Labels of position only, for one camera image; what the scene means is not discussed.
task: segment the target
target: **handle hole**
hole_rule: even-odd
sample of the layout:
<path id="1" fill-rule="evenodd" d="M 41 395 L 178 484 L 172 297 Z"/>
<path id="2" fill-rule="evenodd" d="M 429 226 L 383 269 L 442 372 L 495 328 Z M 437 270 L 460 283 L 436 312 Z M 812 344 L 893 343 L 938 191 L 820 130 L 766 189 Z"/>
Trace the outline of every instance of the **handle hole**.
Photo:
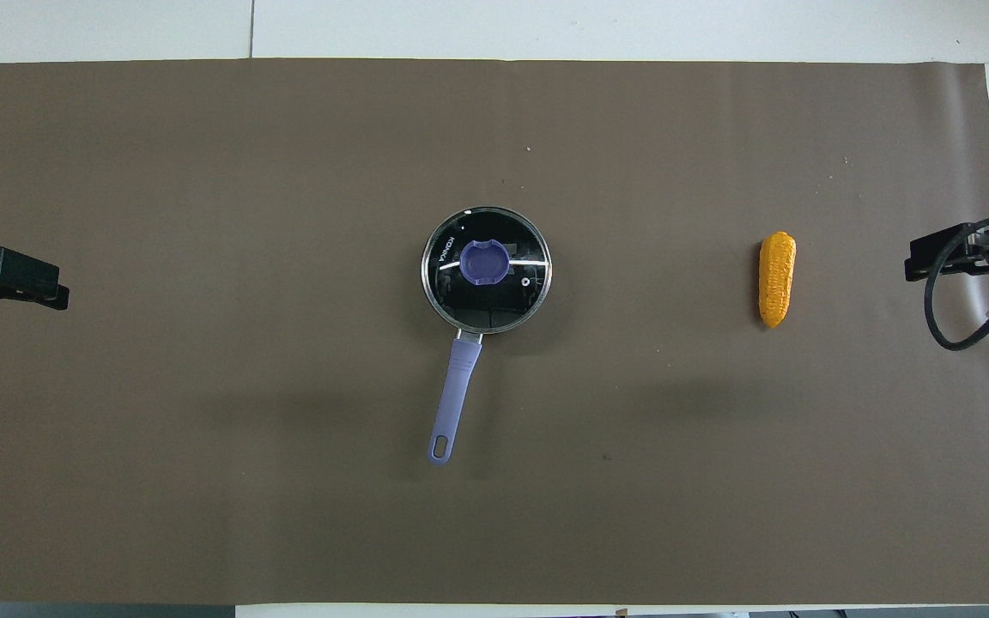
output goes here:
<path id="1" fill-rule="evenodd" d="M 437 437 L 433 441 L 433 457 L 436 457 L 440 460 L 441 457 L 445 456 L 445 449 L 447 447 L 448 447 L 448 438 L 444 437 L 444 435 L 439 435 L 439 437 Z"/>

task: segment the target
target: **lid knob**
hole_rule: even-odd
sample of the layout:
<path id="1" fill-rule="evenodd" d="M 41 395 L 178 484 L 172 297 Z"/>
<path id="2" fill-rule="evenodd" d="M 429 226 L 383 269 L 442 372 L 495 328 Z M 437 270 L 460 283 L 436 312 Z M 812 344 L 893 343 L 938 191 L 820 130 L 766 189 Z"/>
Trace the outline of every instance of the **lid knob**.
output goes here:
<path id="1" fill-rule="evenodd" d="M 510 251 L 495 239 L 471 241 L 460 252 L 460 274 L 472 285 L 495 285 L 509 271 Z"/>

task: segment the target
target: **brown mat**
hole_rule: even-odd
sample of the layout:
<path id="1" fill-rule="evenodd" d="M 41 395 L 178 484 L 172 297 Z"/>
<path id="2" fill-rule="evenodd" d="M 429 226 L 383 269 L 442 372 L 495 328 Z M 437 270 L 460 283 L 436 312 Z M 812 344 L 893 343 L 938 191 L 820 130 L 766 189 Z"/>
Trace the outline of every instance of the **brown mat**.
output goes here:
<path id="1" fill-rule="evenodd" d="M 484 203 L 552 294 L 437 469 L 417 266 Z M 901 273 L 984 215 L 981 66 L 1 65 L 0 244 L 72 296 L 0 302 L 0 601 L 989 603 L 989 339 Z"/>

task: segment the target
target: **purple handle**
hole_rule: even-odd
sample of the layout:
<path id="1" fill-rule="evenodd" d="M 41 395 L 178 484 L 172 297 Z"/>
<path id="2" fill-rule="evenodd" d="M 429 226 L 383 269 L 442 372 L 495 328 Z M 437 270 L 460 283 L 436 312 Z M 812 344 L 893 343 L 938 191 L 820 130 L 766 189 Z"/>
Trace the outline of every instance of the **purple handle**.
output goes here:
<path id="1" fill-rule="evenodd" d="M 483 346 L 479 343 L 463 339 L 452 340 L 445 388 L 440 392 L 437 418 L 433 421 L 433 435 L 429 437 L 427 457 L 431 463 L 445 465 L 452 455 L 452 442 L 456 439 L 456 426 L 460 423 L 460 410 L 464 407 L 471 368 L 476 366 L 482 349 Z"/>

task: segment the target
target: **corn cob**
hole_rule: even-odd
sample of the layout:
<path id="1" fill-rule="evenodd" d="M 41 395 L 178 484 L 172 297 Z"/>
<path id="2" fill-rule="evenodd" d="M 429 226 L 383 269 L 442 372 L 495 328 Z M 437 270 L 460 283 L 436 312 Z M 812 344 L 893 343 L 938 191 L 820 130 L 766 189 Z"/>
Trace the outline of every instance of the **corn cob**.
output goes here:
<path id="1" fill-rule="evenodd" d="M 769 328 L 777 328 L 788 313 L 794 266 L 796 239 L 781 231 L 766 236 L 758 254 L 758 313 Z"/>

